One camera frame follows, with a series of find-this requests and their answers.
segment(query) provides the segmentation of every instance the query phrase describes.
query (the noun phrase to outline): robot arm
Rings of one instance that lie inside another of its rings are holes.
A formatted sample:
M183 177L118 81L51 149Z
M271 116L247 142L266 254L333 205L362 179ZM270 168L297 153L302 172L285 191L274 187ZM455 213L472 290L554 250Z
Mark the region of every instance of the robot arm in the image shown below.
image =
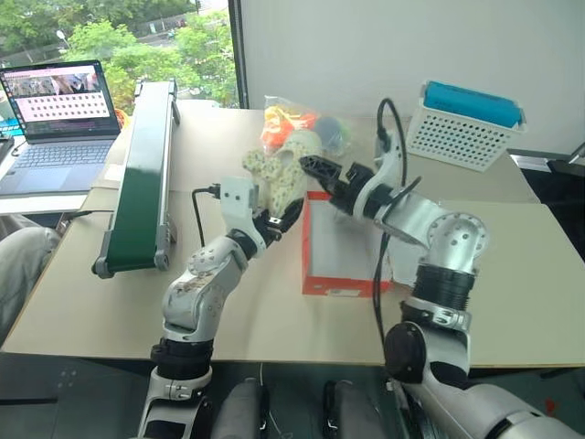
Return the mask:
M256 209L258 189L247 178L226 177L217 187L229 232L195 252L163 298L164 336L153 346L156 364L149 382L138 438L208 437L213 342L223 305L251 258L258 258L294 224L303 201L282 218Z
M341 167L320 157L302 159L331 202L348 215L370 219L388 234L424 247L412 295L402 304L402 322L386 334L389 375L453 439L579 438L511 393L467 380L470 369L466 311L476 270L489 234L474 215L451 212L412 191L394 188L398 148L382 156L379 171Z
M581 437L507 391L467 380L471 315L466 306L476 275L473 262L487 246L488 233L475 216L451 212L414 192L418 180L399 187L398 159L398 148L390 148L376 174L353 164L346 182L339 179L341 166L321 157L301 159L303 170L319 179L339 209L428 251L411 297L401 304L402 322L385 337L388 373L454 439ZM256 210L257 191L245 178L225 178L220 188L229 232L194 253L165 294L165 336L151 354L156 368L140 438L208 436L210 404L202 390L211 380L223 305L248 260L260 257L301 212L302 201L281 219ZM175 435L165 435L165 428Z

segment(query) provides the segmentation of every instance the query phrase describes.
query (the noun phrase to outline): laptop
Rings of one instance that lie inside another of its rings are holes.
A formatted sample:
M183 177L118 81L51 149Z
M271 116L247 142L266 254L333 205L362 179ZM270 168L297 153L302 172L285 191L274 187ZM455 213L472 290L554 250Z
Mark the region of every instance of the laptop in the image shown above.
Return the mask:
M87 192L120 133L97 60L0 69L28 148L0 195Z

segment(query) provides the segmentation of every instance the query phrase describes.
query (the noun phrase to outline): conveyor belt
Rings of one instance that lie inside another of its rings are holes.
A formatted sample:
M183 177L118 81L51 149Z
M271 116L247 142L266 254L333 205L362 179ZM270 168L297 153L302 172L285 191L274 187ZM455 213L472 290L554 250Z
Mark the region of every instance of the conveyor belt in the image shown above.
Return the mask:
M175 235L167 200L173 119L180 122L176 83L140 83L135 95L133 134L118 206L92 267L101 278L141 268L166 270Z

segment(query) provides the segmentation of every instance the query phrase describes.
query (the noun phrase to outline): laptop keyboard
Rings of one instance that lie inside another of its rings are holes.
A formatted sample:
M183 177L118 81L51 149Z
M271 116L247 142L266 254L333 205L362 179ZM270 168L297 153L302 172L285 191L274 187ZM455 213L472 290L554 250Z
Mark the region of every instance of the laptop keyboard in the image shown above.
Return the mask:
M103 163L112 142L91 145L31 145L15 167L48 167Z

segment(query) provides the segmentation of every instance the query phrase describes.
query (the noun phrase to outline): red box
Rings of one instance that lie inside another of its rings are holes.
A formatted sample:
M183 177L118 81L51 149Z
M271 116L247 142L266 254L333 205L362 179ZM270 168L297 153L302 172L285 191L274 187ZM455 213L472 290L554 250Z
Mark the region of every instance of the red box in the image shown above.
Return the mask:
M303 294L371 297L382 231L343 214L329 198L318 191L307 192L305 198ZM317 221L314 215L323 218ZM389 279L387 262L382 273L382 279ZM381 286L385 291L390 282L383 280Z

